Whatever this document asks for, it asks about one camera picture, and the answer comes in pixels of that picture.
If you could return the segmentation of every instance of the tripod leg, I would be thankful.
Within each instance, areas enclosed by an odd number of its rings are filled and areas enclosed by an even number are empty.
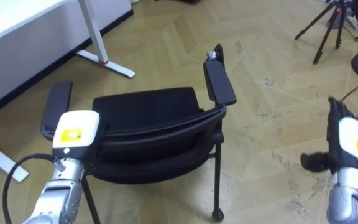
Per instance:
[[[319,21],[328,11],[330,11],[333,7],[335,6],[334,3],[331,3],[327,6],[326,9],[324,9],[315,19],[313,19],[313,21],[311,21],[311,23],[304,29],[302,30],[298,35],[296,35],[295,40],[298,40],[306,31],[308,31],[308,29],[310,29],[310,27],[312,27],[313,25],[316,24],[317,21]]]
[[[346,18],[346,6],[345,4],[341,3],[341,20],[339,21],[338,36],[336,37],[336,45],[335,45],[336,49],[338,49],[341,46],[342,30],[343,30],[343,25],[345,23],[345,18]]]
[[[333,29],[336,17],[338,16],[339,12],[340,12],[340,8],[339,7],[335,8],[331,18],[329,18],[326,35],[324,35],[323,41],[321,41],[320,47],[319,47],[319,49],[316,53],[316,56],[314,57],[314,60],[313,60],[313,64],[315,64],[315,65],[318,63],[318,60],[320,60],[320,57],[323,54],[324,45],[326,44],[329,33]]]

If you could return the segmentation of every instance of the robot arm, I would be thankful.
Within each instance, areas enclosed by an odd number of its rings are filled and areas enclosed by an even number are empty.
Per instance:
[[[343,168],[335,176],[329,194],[327,221],[330,224],[358,224],[358,169]]]
[[[45,184],[32,215],[24,224],[75,221],[82,194],[83,164],[76,159],[61,159],[60,162],[51,181]]]
[[[341,102],[330,98],[327,141],[329,152],[301,156],[310,172],[330,170],[334,187],[329,194],[330,224],[358,224],[358,118]]]
[[[81,180],[84,171],[93,165],[103,129],[97,112],[71,111],[62,115],[53,137],[52,154],[59,160],[24,224],[75,221],[83,191]]]

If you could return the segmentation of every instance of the white wall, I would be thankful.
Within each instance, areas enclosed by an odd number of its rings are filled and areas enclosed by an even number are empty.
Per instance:
[[[130,11],[129,0],[92,0],[99,28]],[[0,99],[89,38],[78,2],[68,2],[0,39]]]

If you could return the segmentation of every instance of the chair leg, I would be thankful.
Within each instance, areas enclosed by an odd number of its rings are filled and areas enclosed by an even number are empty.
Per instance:
[[[219,208],[219,191],[221,183],[221,152],[222,145],[217,144],[215,147],[215,190],[214,190],[214,211],[212,217],[215,221],[220,222],[224,218],[222,210]]]
[[[90,210],[91,215],[92,215],[93,223],[94,224],[101,224],[100,219],[99,219],[99,215],[98,215],[98,211],[96,209],[96,205],[94,204],[94,200],[93,200],[93,197],[92,197],[92,194],[91,194],[91,189],[90,189],[90,186],[88,184],[88,181],[87,181],[85,175],[82,178],[81,185],[82,185],[82,189],[84,191],[86,202],[88,203],[89,210]]]

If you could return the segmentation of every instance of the black chair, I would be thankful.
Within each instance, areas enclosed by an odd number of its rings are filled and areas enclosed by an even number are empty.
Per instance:
[[[219,208],[222,119],[226,106],[234,104],[236,96],[224,69],[220,45],[208,52],[203,66],[209,99],[215,102],[211,110],[199,108],[192,88],[96,98],[92,110],[104,118],[106,129],[94,166],[88,173],[117,184],[148,184],[185,175],[209,158],[215,158],[212,214],[216,221],[221,221],[224,218]],[[70,82],[57,83],[52,88],[47,105],[54,106],[47,106],[48,115],[42,121],[42,133],[47,139],[52,138],[58,118],[68,109],[70,92]],[[87,200],[94,207],[91,197]],[[97,223],[97,213],[93,217]]]

